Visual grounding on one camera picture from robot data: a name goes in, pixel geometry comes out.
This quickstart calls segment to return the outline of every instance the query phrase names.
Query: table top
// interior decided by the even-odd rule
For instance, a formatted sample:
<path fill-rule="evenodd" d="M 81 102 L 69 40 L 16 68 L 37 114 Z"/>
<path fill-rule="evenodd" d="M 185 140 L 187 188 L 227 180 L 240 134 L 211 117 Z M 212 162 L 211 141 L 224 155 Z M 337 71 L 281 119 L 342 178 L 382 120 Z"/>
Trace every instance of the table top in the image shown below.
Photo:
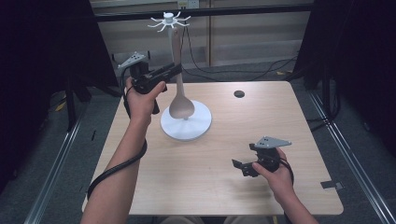
<path fill-rule="evenodd" d="M 167 87 L 157 98 L 161 111 L 176 95 L 175 84 Z M 262 176 L 243 176 L 232 163 L 232 159 L 256 161 L 248 144 L 265 135 L 292 142 L 282 150 L 294 172 L 295 191 L 312 214 L 343 212 L 336 190 L 320 185 L 331 178 L 289 82 L 185 83 L 184 89 L 189 99 L 209 108 L 211 126 L 200 138 L 182 142 L 163 132 L 161 113 L 152 116 L 131 215 L 283 214 L 267 181 Z M 245 96 L 237 98 L 235 91 Z M 121 100 L 92 180 L 105 170 L 127 120 Z"/>

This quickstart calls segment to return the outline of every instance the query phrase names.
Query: hand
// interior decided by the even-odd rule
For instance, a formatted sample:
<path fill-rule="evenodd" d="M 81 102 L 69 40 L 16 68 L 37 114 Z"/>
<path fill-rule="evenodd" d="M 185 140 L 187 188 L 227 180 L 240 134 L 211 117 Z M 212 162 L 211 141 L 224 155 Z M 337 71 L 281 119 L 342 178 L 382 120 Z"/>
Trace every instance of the hand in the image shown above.
<path fill-rule="evenodd" d="M 286 159 L 285 153 L 280 149 L 276 149 L 279 153 L 280 158 Z M 290 195 L 295 195 L 294 188 L 291 182 L 291 175 L 288 168 L 286 168 L 283 164 L 279 164 L 279 169 L 275 172 L 271 173 L 257 162 L 253 162 L 253 168 L 260 175 L 264 176 L 268 180 L 268 184 L 270 185 L 271 190 L 274 192 L 275 199 L 278 203 L 282 204 L 285 202 L 285 199 L 290 197 Z"/>
<path fill-rule="evenodd" d="M 165 88 L 165 82 L 160 82 L 148 94 L 140 94 L 132 87 L 132 78 L 128 77 L 125 83 L 129 109 L 132 119 L 143 119 L 150 124 L 154 100 Z"/>

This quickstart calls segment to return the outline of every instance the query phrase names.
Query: spoon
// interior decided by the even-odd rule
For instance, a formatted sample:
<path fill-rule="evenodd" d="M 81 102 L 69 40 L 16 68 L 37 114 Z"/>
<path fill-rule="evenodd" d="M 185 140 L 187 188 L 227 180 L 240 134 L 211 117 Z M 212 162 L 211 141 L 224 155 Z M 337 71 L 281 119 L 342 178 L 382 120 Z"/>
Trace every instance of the spoon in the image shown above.
<path fill-rule="evenodd" d="M 174 63 L 180 64 L 180 34 L 177 27 L 172 29 L 172 51 Z M 184 95 L 183 78 L 181 73 L 177 75 L 177 93 L 169 106 L 169 114 L 174 119 L 188 119 L 194 114 L 194 104 Z"/>

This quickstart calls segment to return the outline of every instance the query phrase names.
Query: person's right arm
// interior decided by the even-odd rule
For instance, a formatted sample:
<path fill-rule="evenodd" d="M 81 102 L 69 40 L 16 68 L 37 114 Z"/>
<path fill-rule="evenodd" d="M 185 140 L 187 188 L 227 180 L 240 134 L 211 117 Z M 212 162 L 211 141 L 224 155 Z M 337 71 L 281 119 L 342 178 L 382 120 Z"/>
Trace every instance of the person's right arm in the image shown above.
<path fill-rule="evenodd" d="M 279 148 L 277 151 L 279 156 L 285 160 L 285 153 Z M 288 168 L 280 164 L 279 169 L 271 173 L 257 162 L 253 162 L 253 168 L 268 180 L 268 184 L 274 192 L 276 201 L 282 206 L 286 215 L 288 215 L 293 224 L 318 223 L 306 207 L 300 202 L 300 199 L 294 192 Z"/>

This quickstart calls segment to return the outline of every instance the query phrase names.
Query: person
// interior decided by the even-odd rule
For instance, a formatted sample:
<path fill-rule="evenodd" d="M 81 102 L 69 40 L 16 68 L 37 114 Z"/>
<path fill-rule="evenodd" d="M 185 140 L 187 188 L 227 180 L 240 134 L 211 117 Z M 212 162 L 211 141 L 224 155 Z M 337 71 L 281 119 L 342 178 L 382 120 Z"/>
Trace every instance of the person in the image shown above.
<path fill-rule="evenodd" d="M 107 169 L 136 156 L 144 145 L 146 132 L 151 123 L 151 112 L 154 100 L 163 91 L 164 82 L 160 82 L 150 93 L 139 94 L 132 88 L 132 80 L 126 80 L 127 100 L 131 111 L 131 119 Z M 281 158 L 285 153 L 277 149 Z M 253 163 L 253 168 L 269 183 L 276 201 L 282 206 L 292 223 L 317 223 L 294 192 L 289 170 L 283 165 L 271 173 Z M 125 223 L 134 198 L 139 161 L 119 170 L 99 183 L 91 194 L 85 207 L 81 223 Z M 184 217 L 185 223 L 203 223 L 198 217 Z M 171 223 L 172 218 L 163 223 Z M 230 217 L 225 223 L 243 223 L 237 217 Z"/>

